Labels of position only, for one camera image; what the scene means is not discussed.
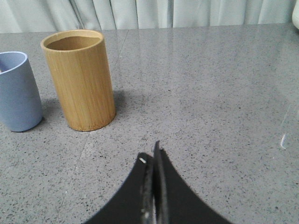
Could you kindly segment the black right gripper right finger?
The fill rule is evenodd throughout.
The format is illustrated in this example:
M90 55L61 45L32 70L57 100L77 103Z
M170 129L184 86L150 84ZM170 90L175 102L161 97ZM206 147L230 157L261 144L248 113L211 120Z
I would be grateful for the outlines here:
M159 141L154 147L154 197L158 224L229 224L181 178Z

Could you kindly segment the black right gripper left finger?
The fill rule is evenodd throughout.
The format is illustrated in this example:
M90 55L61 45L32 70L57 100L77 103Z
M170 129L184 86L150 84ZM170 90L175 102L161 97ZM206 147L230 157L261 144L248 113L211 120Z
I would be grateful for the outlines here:
M153 158L139 153L125 182L87 224L153 223Z

